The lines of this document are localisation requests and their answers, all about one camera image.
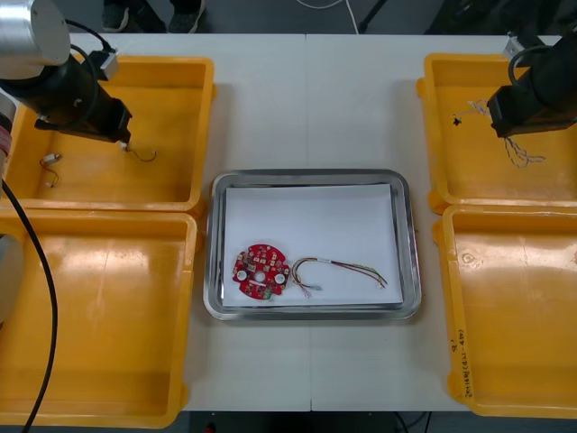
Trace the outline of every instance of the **wire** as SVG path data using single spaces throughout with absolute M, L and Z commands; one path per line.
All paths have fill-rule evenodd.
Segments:
M 485 99 L 479 99 L 477 101 L 469 101 L 469 105 L 472 107 L 471 110 L 462 111 L 460 113 L 453 113 L 453 124 L 459 125 L 463 122 L 461 119 L 462 115 L 486 115 L 490 117 L 490 111 L 487 107 L 488 102 Z M 505 145 L 505 151 L 507 151 L 507 156 L 511 163 L 518 169 L 526 169 L 531 163 L 545 162 L 546 157 L 541 155 L 530 155 L 529 152 L 517 144 L 512 138 L 505 137 L 503 139 Z
M 322 11 L 323 9 L 330 9 L 333 6 L 337 6 L 340 3 L 342 3 L 344 0 L 337 0 L 334 3 L 331 3 L 329 5 L 325 5 L 325 6 L 312 6 L 312 5 L 308 5 L 304 2 L 302 2 L 301 0 L 297 0 L 297 3 L 303 5 L 304 7 L 308 7 L 309 9 L 316 9 L 317 11 Z
M 50 172 L 54 175 L 54 179 L 52 180 L 52 183 L 49 185 L 50 188 L 54 188 L 56 187 L 56 185 L 58 185 L 58 183 L 60 182 L 60 176 L 58 175 L 58 173 L 51 169 L 50 167 L 48 167 L 43 160 L 40 160 L 40 166 L 45 169 L 47 172 Z
M 403 432 L 408 433 L 407 424 L 405 424 L 405 420 L 403 419 L 403 417 L 401 417 L 398 412 L 394 412 L 394 413 L 395 413 L 395 417 L 400 422 L 400 425 L 403 426 Z
M 419 422 L 421 422 L 426 417 L 426 412 L 421 412 L 421 414 L 415 419 L 413 422 L 407 424 L 407 429 L 411 430 L 414 426 L 416 426 Z M 395 431 L 397 433 L 403 431 L 402 428 L 395 427 Z
M 431 423 L 431 417 L 432 416 L 433 416 L 433 412 L 429 412 L 429 416 L 426 417 L 425 431 L 423 433 L 426 433 L 427 431 L 429 431 L 429 424 Z
M 54 365 L 54 355 L 56 354 L 56 336 L 58 334 L 58 300 L 56 298 L 56 288 L 54 287 L 54 280 L 52 279 L 52 272 L 50 271 L 48 259 L 46 258 L 44 250 L 42 250 L 42 245 L 40 244 L 40 240 L 38 239 L 36 232 L 34 232 L 30 220 L 26 216 L 24 209 L 22 209 L 22 206 L 20 206 L 20 203 L 16 199 L 16 196 L 10 190 L 8 184 L 5 181 L 2 181 L 2 190 L 10 200 L 10 203 L 12 203 L 12 206 L 14 207 L 16 214 L 18 214 L 18 217 L 22 221 L 22 224 L 24 225 L 26 232 L 28 232 L 28 236 L 30 237 L 32 244 L 36 249 L 36 253 L 38 253 L 38 256 L 40 257 L 42 269 L 44 270 L 44 274 L 46 275 L 46 282 L 48 283 L 48 292 L 50 293 L 50 304 L 52 305 L 52 335 L 50 337 L 50 352 L 48 354 L 46 372 L 44 373 L 44 379 L 42 380 L 42 385 L 40 391 L 38 392 L 38 397 L 36 398 L 36 402 L 32 407 L 30 416 L 28 417 L 28 420 L 26 421 L 26 424 L 24 425 L 22 430 L 23 433 L 27 433 L 30 430 L 32 423 L 34 422 L 34 419 L 36 418 L 38 410 L 40 409 L 42 400 L 44 399 L 44 394 L 48 389 L 50 376 L 52 374 L 52 367 Z
M 349 3 L 349 0 L 337 0 L 336 2 L 333 2 L 329 5 L 324 5 L 324 6 L 309 5 L 305 2 L 303 2 L 302 0 L 296 0 L 296 1 L 300 5 L 303 5 L 304 7 L 307 7 L 309 9 L 315 9 L 317 11 L 323 11 L 325 9 L 330 9 L 331 7 L 335 7 L 339 4 L 341 4 L 342 2 L 344 2 L 346 4 L 346 8 L 349 10 L 349 15 L 351 16 L 351 21 L 353 22 L 354 32 L 355 32 L 355 34 L 359 34 L 359 28 L 357 27 L 357 21 L 356 21 L 356 18 L 354 17 L 353 9 L 351 8 L 351 4 Z
M 105 38 L 100 36 L 96 31 L 92 30 L 90 27 L 87 27 L 84 24 L 77 23 L 76 21 L 72 20 L 64 20 L 64 21 L 66 22 L 66 24 L 71 25 L 72 27 L 78 27 L 79 29 L 84 30 L 86 33 L 90 33 L 95 38 L 100 40 L 102 42 L 102 48 L 104 49 L 104 51 L 116 52 L 116 50 L 112 48 L 112 45 L 110 45 L 110 43 L 108 43 L 108 41 Z
M 551 48 L 552 47 L 550 47 L 549 45 L 537 45 L 535 47 L 525 48 L 524 50 L 515 54 L 508 64 L 508 79 L 511 81 L 511 84 L 515 87 L 523 88 L 523 86 L 521 86 L 521 84 L 515 78 L 515 68 L 517 67 L 517 64 L 521 61 L 521 59 L 524 56 L 526 56 L 530 52 L 549 51 L 551 50 Z
M 357 20 L 354 18 L 353 9 L 351 8 L 351 3 L 349 0 L 344 0 L 346 3 L 346 8 L 349 10 L 349 15 L 351 16 L 351 21 L 353 22 L 354 34 L 359 34 L 359 28 L 357 27 Z
M 136 151 L 133 151 L 132 149 L 129 149 L 127 152 L 128 153 L 134 153 L 134 155 L 136 155 L 136 158 L 138 158 L 142 162 L 153 162 L 154 160 L 156 160 L 156 151 L 152 151 L 152 157 L 148 158 L 148 159 L 141 158 L 141 156 L 138 153 L 136 153 Z
M 382 275 L 380 275 L 375 269 L 370 268 L 368 266 L 362 266 L 360 264 L 353 264 L 353 263 L 342 263 L 342 262 L 337 262 L 334 260 L 318 259 L 315 257 L 305 257 L 305 258 L 297 260 L 295 262 L 295 264 L 293 264 L 293 266 L 290 270 L 290 273 L 291 273 L 293 281 L 298 285 L 298 287 L 300 287 L 300 289 L 303 290 L 303 293 L 305 294 L 305 296 L 307 298 L 311 298 L 311 296 L 312 296 L 310 293 L 310 290 L 321 290 L 322 289 L 318 285 L 305 284 L 302 281 L 302 279 L 300 278 L 300 275 L 298 275 L 298 268 L 300 268 L 300 266 L 303 263 L 307 263 L 307 262 L 321 262 L 321 263 L 333 264 L 335 266 L 345 268 L 348 271 L 361 273 L 363 275 L 366 275 L 366 276 L 374 279 L 383 289 L 385 288 L 385 285 L 388 284 Z

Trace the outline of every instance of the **table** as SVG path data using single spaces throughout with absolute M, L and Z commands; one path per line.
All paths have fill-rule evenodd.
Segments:
M 431 52 L 502 52 L 505 36 L 106 35 L 121 54 L 215 63 L 205 187 L 238 169 L 380 168 L 413 204 L 421 309 L 402 322 L 219 322 L 196 263 L 187 410 L 465 410 L 446 391 L 449 352 L 415 92 Z M 74 43 L 97 41 L 75 34 Z M 546 39 L 551 43 L 555 39 Z

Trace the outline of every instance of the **wire connector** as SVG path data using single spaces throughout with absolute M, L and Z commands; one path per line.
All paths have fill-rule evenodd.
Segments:
M 60 153 L 51 153 L 50 155 L 46 155 L 42 158 L 42 163 L 44 165 L 52 165 L 62 159 L 62 155 Z

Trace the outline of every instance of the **stainless steel tray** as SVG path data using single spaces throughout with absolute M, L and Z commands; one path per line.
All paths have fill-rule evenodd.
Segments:
M 391 188 L 398 269 L 403 301 L 397 304 L 225 307 L 223 305 L 224 221 L 229 188 L 377 185 Z M 412 316 L 421 303 L 415 230 L 408 184 L 390 170 L 243 170 L 223 174 L 212 187 L 208 215 L 204 300 L 220 320 L 262 319 L 401 319 Z

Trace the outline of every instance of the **yellow plastic bin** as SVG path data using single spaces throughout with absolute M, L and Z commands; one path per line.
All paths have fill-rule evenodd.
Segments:
M 133 114 L 133 153 L 104 143 L 34 128 L 19 110 L 6 181 L 27 208 L 187 212 L 199 217 L 210 108 L 215 94 L 209 59 L 124 57 L 104 88 Z M 40 160 L 60 153 L 53 173 Z
M 449 207 L 434 234 L 453 397 L 479 415 L 577 418 L 577 210 Z
M 29 210 L 56 284 L 59 333 L 38 425 L 162 428 L 183 409 L 197 226 L 169 213 Z M 0 424 L 23 424 L 50 346 L 50 298 L 12 210 L 0 233 L 23 243 L 25 276 L 0 330 Z
M 429 204 L 439 214 L 449 205 L 577 205 L 577 128 L 516 135 L 509 143 L 481 113 L 484 101 L 509 84 L 507 66 L 501 55 L 431 54 L 425 60 L 417 92 L 425 114 Z

